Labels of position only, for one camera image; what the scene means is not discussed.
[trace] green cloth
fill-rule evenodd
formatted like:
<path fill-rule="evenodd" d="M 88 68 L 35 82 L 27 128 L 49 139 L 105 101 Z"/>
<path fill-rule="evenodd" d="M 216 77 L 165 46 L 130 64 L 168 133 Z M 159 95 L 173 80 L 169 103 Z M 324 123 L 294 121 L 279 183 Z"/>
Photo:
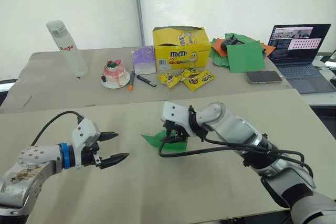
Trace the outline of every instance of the green cloth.
<path fill-rule="evenodd" d="M 155 136 L 147 136 L 147 135 L 141 135 L 148 143 L 153 145 L 156 148 L 160 148 L 162 142 L 161 139 L 166 137 L 166 131 L 161 131 Z M 169 150 L 175 150 L 175 151 L 184 151 L 187 148 L 187 143 L 186 142 L 177 142 L 173 144 L 166 143 L 163 147 L 164 150 L 169 151 Z"/>
<path fill-rule="evenodd" d="M 262 46 L 259 41 L 228 45 L 227 55 L 231 73 L 245 73 L 265 69 Z"/>
<path fill-rule="evenodd" d="M 254 39 L 251 39 L 245 35 L 242 35 L 242 34 L 235 34 L 235 33 L 230 33 L 230 34 L 225 34 L 225 39 L 228 39 L 230 38 L 232 35 L 234 35 L 240 42 L 243 42 L 243 43 L 251 43 L 251 42 L 255 42 Z"/>
<path fill-rule="evenodd" d="M 215 43 L 216 39 L 213 38 L 211 41 L 211 45 Z M 214 64 L 220 67 L 229 67 L 229 61 L 227 57 L 221 57 L 214 48 L 210 49 L 209 57 L 214 59 Z"/>

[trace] laptop keyboard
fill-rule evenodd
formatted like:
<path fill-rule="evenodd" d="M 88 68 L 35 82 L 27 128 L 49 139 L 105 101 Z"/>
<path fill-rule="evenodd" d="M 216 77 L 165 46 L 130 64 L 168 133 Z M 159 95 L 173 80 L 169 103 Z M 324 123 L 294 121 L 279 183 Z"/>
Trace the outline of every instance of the laptop keyboard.
<path fill-rule="evenodd" d="M 287 79 L 322 76 L 321 73 L 313 65 L 286 66 L 280 67 L 279 70 Z"/>

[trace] water bottle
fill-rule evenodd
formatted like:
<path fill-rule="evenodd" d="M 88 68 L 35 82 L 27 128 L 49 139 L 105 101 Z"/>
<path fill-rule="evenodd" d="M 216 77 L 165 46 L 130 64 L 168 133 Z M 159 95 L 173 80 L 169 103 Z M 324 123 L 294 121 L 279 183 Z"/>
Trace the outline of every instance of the water bottle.
<path fill-rule="evenodd" d="M 50 21 L 47 23 L 47 28 L 75 75 L 77 77 L 86 75 L 89 69 L 64 23 L 60 20 Z"/>

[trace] smartphone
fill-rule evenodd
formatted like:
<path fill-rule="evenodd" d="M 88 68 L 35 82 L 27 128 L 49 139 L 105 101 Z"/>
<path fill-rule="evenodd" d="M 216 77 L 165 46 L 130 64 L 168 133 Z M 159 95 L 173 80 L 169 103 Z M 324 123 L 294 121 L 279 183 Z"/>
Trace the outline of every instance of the smartphone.
<path fill-rule="evenodd" d="M 281 77 L 275 71 L 255 71 L 245 73 L 247 81 L 251 84 L 280 83 Z"/>

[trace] orange pen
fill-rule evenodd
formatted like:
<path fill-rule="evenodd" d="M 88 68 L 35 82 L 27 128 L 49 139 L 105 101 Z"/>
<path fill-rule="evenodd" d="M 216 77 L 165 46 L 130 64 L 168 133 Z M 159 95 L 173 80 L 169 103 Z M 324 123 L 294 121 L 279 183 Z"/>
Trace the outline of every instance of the orange pen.
<path fill-rule="evenodd" d="M 133 90 L 134 76 L 135 76 L 135 73 L 134 73 L 134 71 L 132 71 L 131 72 L 130 83 L 128 84 L 128 90 L 129 91 Z"/>

